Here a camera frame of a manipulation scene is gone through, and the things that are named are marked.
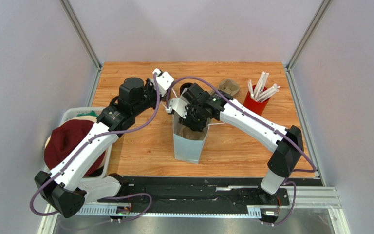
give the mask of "purple cable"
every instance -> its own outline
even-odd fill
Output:
[[[251,119],[253,119],[254,121],[262,124],[263,126],[265,126],[266,128],[268,128],[269,130],[273,131],[274,133],[277,133],[279,134],[281,137],[283,137],[286,141],[288,141],[304,158],[305,160],[308,161],[308,163],[311,165],[312,169],[311,170],[306,170],[306,169],[295,169],[293,170],[293,172],[316,172],[317,169],[314,165],[314,163],[312,162],[312,160],[304,153],[304,151],[301,150],[301,148],[298,147],[298,145],[296,145],[289,137],[287,137],[285,134],[281,133],[280,131],[278,131],[277,129],[275,129],[274,127],[272,127],[271,125],[259,120],[258,118],[254,117],[253,115],[249,114],[248,112],[246,111],[243,111],[240,107],[238,107],[237,105],[233,104],[230,100],[228,100],[222,93],[219,92],[219,90],[217,90],[213,85],[211,85],[209,82],[201,79],[201,78],[198,78],[198,77],[182,77],[176,81],[174,81],[170,88],[168,90],[171,90],[175,84],[177,84],[178,82],[182,81],[182,80],[185,80],[185,79],[195,79],[195,80],[198,80],[198,81],[201,81],[203,82],[204,84],[208,85],[210,88],[212,88],[219,96],[221,96],[227,103],[229,103],[230,105],[232,105],[233,107],[236,108],[236,110],[238,111],[242,111],[242,114],[250,117]],[[166,107],[168,108],[169,105],[168,105],[168,101],[169,101],[169,94],[170,92],[167,92],[167,96],[166,96]]]
[[[95,140],[96,138],[98,137],[101,137],[101,136],[105,136],[105,135],[111,135],[111,134],[125,134],[125,133],[132,133],[132,132],[135,132],[135,131],[138,131],[144,127],[146,127],[149,123],[151,123],[151,121],[155,118],[155,116],[157,115],[158,113],[158,107],[160,105],[160,89],[158,88],[158,82],[157,82],[157,77],[156,77],[156,74],[154,73],[153,75],[154,77],[154,84],[155,84],[155,87],[156,87],[156,94],[157,94],[157,103],[155,104],[155,110],[154,110],[154,113],[152,114],[151,118],[145,122],[143,125],[139,126],[139,127],[136,127],[134,129],[129,129],[129,130],[121,130],[121,131],[111,131],[111,132],[104,132],[104,133],[100,133],[100,134],[97,134],[95,135],[94,137],[90,138],[89,139],[89,142],[92,142],[93,140]],[[41,213],[41,212],[38,212],[35,208],[34,208],[34,200],[36,199],[36,197],[38,196],[38,194],[44,189],[46,188],[46,186],[52,182],[53,180],[55,180],[60,174],[61,172],[65,171],[65,169],[73,162],[73,160],[79,155],[80,152],[82,152],[82,150],[88,146],[89,143],[88,142],[85,142],[77,151],[76,153],[70,158],[70,160],[62,167],[62,169],[60,169],[60,172],[56,173],[53,177],[51,177],[49,180],[47,180],[42,186],[40,186],[39,189],[37,189],[37,191],[33,194],[31,200],[30,200],[30,210],[36,214],[36,215],[39,215],[39,216],[49,216],[49,215],[54,215],[54,214],[57,214],[58,211],[55,211],[55,212],[51,212],[51,213]]]
[[[294,186],[294,197],[292,198],[292,205],[291,205],[291,209],[289,209],[289,213],[288,213],[288,214],[286,215],[286,217],[285,217],[283,220],[281,220],[280,222],[277,222],[277,223],[268,223],[268,222],[263,222],[264,224],[267,224],[267,225],[269,225],[269,226],[271,226],[271,227],[276,226],[276,225],[280,225],[280,224],[286,222],[287,219],[289,218],[289,216],[291,216],[291,213],[292,213],[292,211],[294,210],[294,206],[295,206],[295,199],[296,199],[296,197],[297,197],[297,185],[296,185],[294,182],[292,182],[292,181],[288,181],[288,182],[284,183],[283,185],[288,185],[288,184],[292,184],[292,185]]]
[[[148,206],[141,213],[137,214],[136,216],[131,217],[131,218],[127,218],[127,219],[122,219],[121,223],[123,223],[123,222],[129,222],[129,221],[132,221],[134,219],[137,219],[137,218],[141,217],[143,214],[145,214],[147,212],[147,210],[151,207],[151,204],[152,204],[151,195],[149,195],[147,193],[138,193],[138,194],[132,194],[132,195],[128,195],[128,196],[105,197],[104,199],[122,200],[122,199],[126,199],[126,198],[131,198],[131,197],[135,197],[135,196],[143,196],[143,195],[150,198]],[[102,221],[102,222],[99,222],[99,223],[96,223],[96,224],[93,224],[93,225],[90,225],[90,226],[84,227],[84,228],[66,228],[65,226],[62,225],[61,222],[59,222],[59,226],[61,228],[65,229],[65,230],[67,230],[67,231],[82,231],[82,230],[86,230],[86,229],[93,228],[93,227],[96,227],[96,226],[99,226],[99,225],[102,225],[102,224],[105,224],[105,223],[110,223],[110,222],[111,222],[110,220]]]

